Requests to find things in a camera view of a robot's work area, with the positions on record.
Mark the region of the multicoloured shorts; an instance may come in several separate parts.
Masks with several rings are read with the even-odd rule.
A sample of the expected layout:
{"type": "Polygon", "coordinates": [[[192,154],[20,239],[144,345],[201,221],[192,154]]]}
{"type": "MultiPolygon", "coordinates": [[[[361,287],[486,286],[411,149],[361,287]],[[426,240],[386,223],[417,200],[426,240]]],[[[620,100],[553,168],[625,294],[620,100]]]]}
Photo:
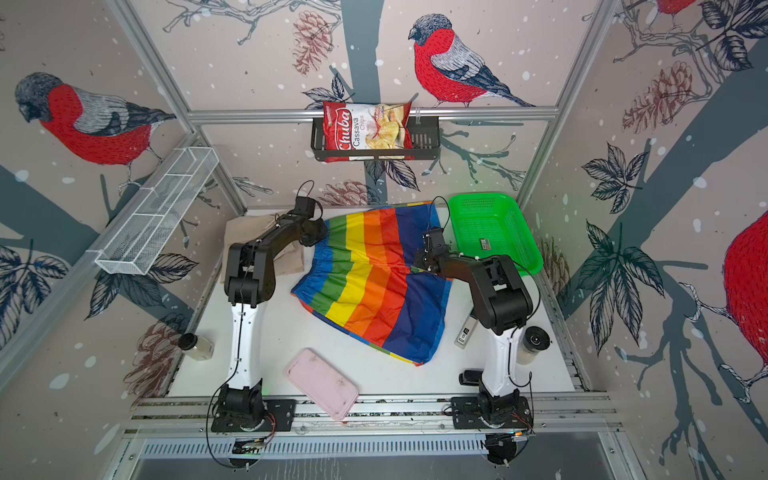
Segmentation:
{"type": "Polygon", "coordinates": [[[333,217],[292,295],[313,316],[407,363],[435,355],[451,283],[421,269],[423,234],[439,226],[429,202],[333,217]]]}

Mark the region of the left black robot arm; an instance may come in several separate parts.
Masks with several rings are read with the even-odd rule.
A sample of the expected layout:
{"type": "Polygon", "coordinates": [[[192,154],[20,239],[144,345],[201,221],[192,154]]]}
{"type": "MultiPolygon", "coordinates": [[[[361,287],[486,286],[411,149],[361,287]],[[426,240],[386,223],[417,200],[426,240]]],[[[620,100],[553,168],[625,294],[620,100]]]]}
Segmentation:
{"type": "Polygon", "coordinates": [[[235,243],[227,254],[224,292],[232,308],[232,355],[226,380],[211,397],[207,418],[214,433],[287,432],[296,402],[264,399],[261,333],[267,302],[276,290],[275,259],[298,241],[312,247],[328,236],[323,207],[298,196],[259,237],[235,243]]]}

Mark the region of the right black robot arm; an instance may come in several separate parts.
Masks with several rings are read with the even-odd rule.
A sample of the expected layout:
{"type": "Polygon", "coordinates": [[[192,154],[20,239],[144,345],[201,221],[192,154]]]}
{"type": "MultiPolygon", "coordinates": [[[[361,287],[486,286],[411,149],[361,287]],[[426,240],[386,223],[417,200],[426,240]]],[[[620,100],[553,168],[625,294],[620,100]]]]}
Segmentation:
{"type": "Polygon", "coordinates": [[[534,303],[515,262],[507,255],[481,259],[454,254],[440,227],[424,233],[423,242],[415,266],[466,283],[473,303],[470,316],[489,331],[484,368],[460,373],[459,383],[478,388],[478,416],[486,425],[501,428],[517,423],[530,429],[532,411],[523,396],[530,382],[518,377],[517,367],[534,303]]]}

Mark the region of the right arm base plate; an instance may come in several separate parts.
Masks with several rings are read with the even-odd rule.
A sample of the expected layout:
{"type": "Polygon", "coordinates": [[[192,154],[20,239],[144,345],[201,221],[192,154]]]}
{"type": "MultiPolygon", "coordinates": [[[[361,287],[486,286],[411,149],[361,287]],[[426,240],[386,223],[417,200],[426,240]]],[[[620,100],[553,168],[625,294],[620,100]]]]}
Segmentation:
{"type": "Polygon", "coordinates": [[[453,427],[457,430],[522,429],[533,426],[528,399],[514,393],[503,397],[452,397],[449,406],[453,427]]]}

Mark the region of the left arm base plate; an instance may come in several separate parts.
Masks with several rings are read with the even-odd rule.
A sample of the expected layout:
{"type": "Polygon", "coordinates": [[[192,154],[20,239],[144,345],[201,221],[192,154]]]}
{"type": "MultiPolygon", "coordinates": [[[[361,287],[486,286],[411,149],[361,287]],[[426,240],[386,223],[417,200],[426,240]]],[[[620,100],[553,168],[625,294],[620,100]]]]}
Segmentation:
{"type": "Polygon", "coordinates": [[[293,399],[266,399],[248,406],[217,400],[210,429],[214,433],[238,434],[289,432],[296,406],[293,399]]]}

